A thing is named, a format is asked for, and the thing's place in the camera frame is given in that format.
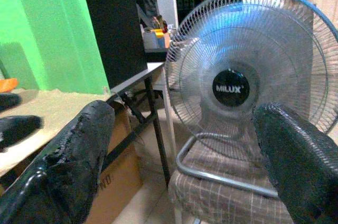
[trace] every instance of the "cardboard box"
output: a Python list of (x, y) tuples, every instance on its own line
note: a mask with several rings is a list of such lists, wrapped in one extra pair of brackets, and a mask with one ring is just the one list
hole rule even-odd
[[(116, 103), (113, 107), (118, 111), (120, 105)], [(123, 109), (115, 115), (108, 151), (114, 149), (131, 131), (127, 110)], [(111, 224), (141, 186), (138, 158), (131, 144), (101, 173), (98, 194), (85, 223)]]

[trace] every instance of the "table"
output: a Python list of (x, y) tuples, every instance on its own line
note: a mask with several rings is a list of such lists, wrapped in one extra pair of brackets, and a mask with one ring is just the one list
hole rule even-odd
[[(11, 171), (13, 167), (48, 143), (60, 131), (60, 129), (63, 128), (63, 126), (65, 126), (89, 102), (98, 99), (107, 100), (107, 102), (110, 102), (116, 99), (118, 95), (121, 95), (126, 90), (132, 88), (139, 82), (144, 81), (147, 91), (147, 99), (151, 108), (151, 114), (142, 124), (136, 127), (134, 131), (131, 132), (109, 155), (107, 155), (102, 170), (104, 170), (104, 168), (106, 168), (116, 157), (118, 157), (118, 155), (135, 139), (137, 134), (139, 134), (147, 125), (153, 122), (165, 181), (168, 184), (170, 173), (168, 169), (165, 148), (163, 145), (157, 110), (154, 105), (152, 87), (152, 75), (154, 72), (164, 72), (163, 65), (163, 62), (148, 63), (148, 68), (146, 70), (112, 88), (111, 95), (62, 93), (59, 90), (15, 90), (16, 93), (22, 96), (22, 104), (17, 108), (9, 109), (1, 113), (1, 117), (12, 115), (37, 115), (41, 117), (48, 116), (48, 118), (53, 117), (53, 119), (44, 119), (45, 124), (41, 130), (37, 130), (25, 140), (22, 140), (21, 142), (7, 148), (6, 152), (0, 153), (0, 177), (3, 176), (3, 179), (5, 174), (10, 175), (11, 173), (9, 171)], [(32, 103), (35, 103), (35, 105), (39, 107), (41, 101), (52, 105), (50, 105), (50, 108), (48, 105), (42, 105), (40, 110), (36, 109), (35, 107), (32, 110), (32, 106), (34, 106)], [(59, 113), (58, 111), (61, 108), (64, 110), (67, 109), (67, 114)]]

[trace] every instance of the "orange object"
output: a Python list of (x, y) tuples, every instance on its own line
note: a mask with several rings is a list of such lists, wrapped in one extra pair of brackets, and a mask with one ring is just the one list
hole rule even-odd
[(16, 78), (0, 80), (0, 93), (10, 92), (18, 85)]

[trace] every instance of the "green backdrop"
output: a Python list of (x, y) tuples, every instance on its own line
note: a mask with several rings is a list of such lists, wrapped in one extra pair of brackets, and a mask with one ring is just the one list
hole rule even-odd
[(108, 88), (86, 0), (0, 0), (0, 26), (0, 69), (19, 87)]

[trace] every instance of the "electric fan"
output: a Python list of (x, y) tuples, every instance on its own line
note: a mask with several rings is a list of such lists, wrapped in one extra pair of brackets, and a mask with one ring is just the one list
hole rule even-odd
[[(181, 23), (166, 59), (181, 122), (211, 151), (260, 165), (253, 109), (279, 102), (328, 133), (338, 112), (338, 34), (306, 0), (206, 0)], [(182, 163), (182, 172), (276, 197)]]

